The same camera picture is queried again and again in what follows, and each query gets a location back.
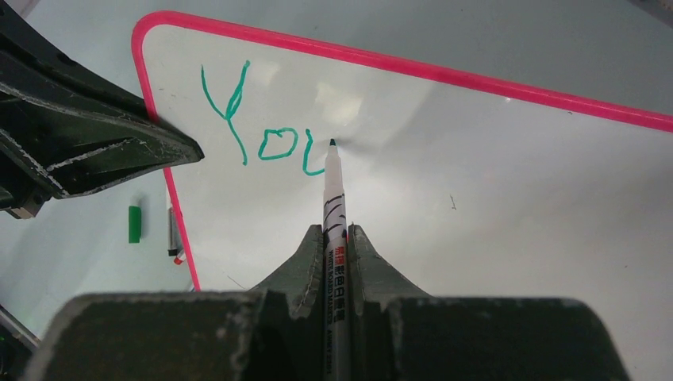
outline black scribble on whiteboard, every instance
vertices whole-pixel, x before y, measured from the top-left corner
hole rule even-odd
[[[227,278],[231,279],[231,281],[234,282],[235,284],[237,284],[238,287],[240,287],[240,288],[242,288],[242,289],[245,290],[245,287],[241,286],[240,283],[238,283],[237,281],[233,280],[233,278],[232,278],[231,276],[227,275]]]

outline marker lying on table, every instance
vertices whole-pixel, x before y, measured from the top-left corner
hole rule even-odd
[[[351,378],[351,343],[348,326],[348,274],[346,268],[346,204],[341,159],[334,139],[325,159],[325,193],[322,236],[325,244],[325,380]]]

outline green marker line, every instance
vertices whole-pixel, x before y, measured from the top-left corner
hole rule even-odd
[[[306,149],[304,150],[304,163],[302,164],[302,170],[309,176],[317,176],[324,172],[325,169],[322,168],[319,171],[309,171],[307,169],[309,166],[309,154],[311,152],[311,147],[313,147],[313,137],[311,136],[310,129],[306,129],[306,137],[309,139],[309,141],[306,143]]]
[[[263,156],[264,154],[264,149],[267,147],[267,143],[269,140],[269,134],[273,133],[277,137],[283,137],[283,133],[293,133],[294,134],[294,141],[292,142],[292,147],[290,147],[290,150],[285,152],[285,153],[279,153],[278,155],[273,155],[273,156]],[[299,142],[299,134],[297,133],[297,130],[291,128],[291,127],[283,127],[282,129],[265,129],[264,130],[264,140],[262,140],[262,144],[260,145],[260,150],[257,152],[257,157],[260,158],[260,160],[276,160],[276,159],[282,159],[283,157],[288,157],[289,155],[292,155],[292,152],[294,152],[294,149],[297,148],[297,143]]]
[[[206,98],[208,98],[208,103],[210,103],[210,107],[212,107],[213,110],[215,110],[217,115],[219,115],[222,119],[224,119],[227,122],[229,130],[231,131],[234,139],[236,139],[238,147],[240,148],[240,152],[243,154],[243,165],[248,165],[248,154],[245,152],[245,146],[243,146],[243,142],[240,141],[238,133],[236,132],[236,129],[233,127],[231,119],[238,110],[240,101],[243,99],[243,84],[245,83],[245,73],[248,71],[249,66],[250,61],[246,60],[245,64],[243,65],[243,70],[241,70],[240,72],[240,79],[238,80],[238,85],[236,86],[236,89],[234,89],[233,94],[229,99],[229,103],[227,104],[226,114],[223,114],[220,111],[220,109],[218,109],[217,106],[215,106],[215,102],[213,102],[213,98],[210,96],[210,92],[208,91],[208,85],[206,84],[206,71],[204,70],[203,65],[201,65],[201,84],[203,86],[203,93],[206,95]]]

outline pink border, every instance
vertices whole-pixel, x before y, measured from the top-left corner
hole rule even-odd
[[[153,120],[156,120],[156,107],[143,58],[143,40],[149,30],[157,25],[174,25],[258,44],[275,46],[277,48],[285,48],[296,52],[303,52],[315,56],[322,56],[353,64],[412,75],[419,78],[431,79],[433,81],[466,87],[472,90],[485,91],[562,110],[575,111],[582,114],[593,115],[595,117],[602,117],[613,121],[622,121],[632,125],[640,125],[650,129],[658,129],[673,133],[673,116],[670,115],[657,114],[626,106],[618,106],[607,102],[595,101],[556,91],[507,82],[483,75],[467,73],[465,71],[438,67],[427,63],[366,52],[364,50],[348,48],[337,44],[294,37],[263,29],[172,11],[155,12],[143,17],[138,21],[131,38],[131,49],[133,51],[133,58],[136,62],[138,77],[140,78],[140,87],[143,91],[145,105],[147,106],[149,116]],[[184,240],[183,243],[185,246],[185,253],[187,254],[187,263],[189,264],[191,277],[194,280],[194,288],[196,290],[201,290],[196,267],[194,266],[194,258],[191,254],[191,247],[189,245],[189,240],[187,239],[187,229],[185,228],[183,213],[180,209],[177,190],[173,183],[173,174],[171,173],[170,168],[164,169],[163,173],[166,177],[168,193],[171,196],[180,234]]]

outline whiteboard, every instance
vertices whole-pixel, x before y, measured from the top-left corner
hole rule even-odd
[[[623,356],[673,349],[673,117],[179,13],[133,54],[206,155],[165,171],[198,289],[254,286],[320,223],[334,137],[348,220],[420,288],[578,298]]]

